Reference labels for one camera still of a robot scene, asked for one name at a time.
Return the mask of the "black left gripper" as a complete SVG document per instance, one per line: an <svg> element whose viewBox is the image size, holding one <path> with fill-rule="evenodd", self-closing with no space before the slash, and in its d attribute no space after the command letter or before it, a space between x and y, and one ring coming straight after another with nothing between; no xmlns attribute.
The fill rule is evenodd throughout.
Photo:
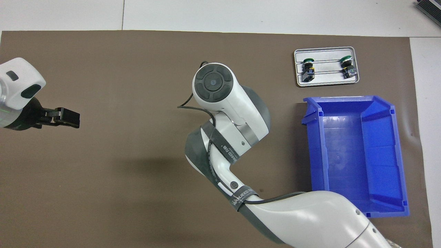
<svg viewBox="0 0 441 248"><path fill-rule="evenodd" d="M42 116L43 125L80 127L79 113L66 108L43 108L38 99L34 97L22 109L18 118L5 128L14 131L24 131L32 127L42 129L42 124L38 124Z"/></svg>

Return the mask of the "brown table mat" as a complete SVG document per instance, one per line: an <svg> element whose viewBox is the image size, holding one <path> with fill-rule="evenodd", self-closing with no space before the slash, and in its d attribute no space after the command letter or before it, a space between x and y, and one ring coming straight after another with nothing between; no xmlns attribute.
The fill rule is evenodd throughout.
<svg viewBox="0 0 441 248"><path fill-rule="evenodd" d="M299 87L296 49L353 47L359 82ZM271 113L232 171L262 198L311 190L306 97L377 95L395 105L410 215L374 218L403 248L432 248L408 38L162 31L8 31L0 63L24 58L45 108L79 129L0 129L0 248L289 248L257 231L187 162L208 120L178 109L202 61L229 66Z"/></svg>

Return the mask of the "grey metal tray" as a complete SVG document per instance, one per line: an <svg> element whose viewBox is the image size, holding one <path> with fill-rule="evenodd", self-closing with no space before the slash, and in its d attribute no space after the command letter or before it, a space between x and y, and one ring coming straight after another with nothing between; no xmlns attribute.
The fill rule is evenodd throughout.
<svg viewBox="0 0 441 248"><path fill-rule="evenodd" d="M358 75L350 78L343 76L340 59L346 55L352 56L353 64L357 68L355 50L351 46L296 49L293 53L293 59L297 85L299 87L331 86L359 82L358 68ZM302 82L302 72L304 71L304 59L306 58L314 59L315 78L310 82L304 83Z"/></svg>

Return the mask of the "blue plastic storage bin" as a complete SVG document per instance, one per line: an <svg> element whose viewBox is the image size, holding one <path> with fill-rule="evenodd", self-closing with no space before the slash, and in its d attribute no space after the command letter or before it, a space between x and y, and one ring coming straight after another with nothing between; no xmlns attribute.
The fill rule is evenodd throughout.
<svg viewBox="0 0 441 248"><path fill-rule="evenodd" d="M408 216L395 105L376 95L304 102L312 190L341 194L367 218Z"/></svg>

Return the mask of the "grey ridged metal device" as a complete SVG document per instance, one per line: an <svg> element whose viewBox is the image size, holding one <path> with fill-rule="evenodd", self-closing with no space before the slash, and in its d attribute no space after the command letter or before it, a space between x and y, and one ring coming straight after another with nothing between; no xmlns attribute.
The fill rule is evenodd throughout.
<svg viewBox="0 0 441 248"><path fill-rule="evenodd" d="M416 8L441 26L441 0L417 0Z"/></svg>

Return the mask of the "green push button switch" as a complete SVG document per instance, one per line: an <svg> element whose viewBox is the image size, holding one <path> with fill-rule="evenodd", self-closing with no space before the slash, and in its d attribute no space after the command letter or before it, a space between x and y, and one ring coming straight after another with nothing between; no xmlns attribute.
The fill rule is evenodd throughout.
<svg viewBox="0 0 441 248"><path fill-rule="evenodd" d="M353 64L353 59L351 55L346 55L340 59L340 64L343 69L343 76L345 78L351 78L358 75L357 68Z"/></svg>
<svg viewBox="0 0 441 248"><path fill-rule="evenodd" d="M306 58L303 61L303 72L302 72L302 82L307 83L312 81L315 78L315 68L314 68L314 59Z"/></svg>

